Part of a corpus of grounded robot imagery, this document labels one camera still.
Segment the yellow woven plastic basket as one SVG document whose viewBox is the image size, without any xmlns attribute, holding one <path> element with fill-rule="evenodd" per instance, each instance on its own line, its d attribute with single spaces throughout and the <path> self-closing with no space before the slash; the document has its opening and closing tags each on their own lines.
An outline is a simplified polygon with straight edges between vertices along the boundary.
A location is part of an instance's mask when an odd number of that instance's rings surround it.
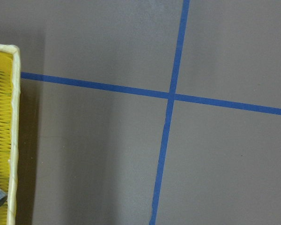
<svg viewBox="0 0 281 225">
<path fill-rule="evenodd" d="M 16 219 L 20 78 L 19 48 L 0 44 L 0 188 L 7 194 L 0 225 L 14 225 Z"/>
</svg>

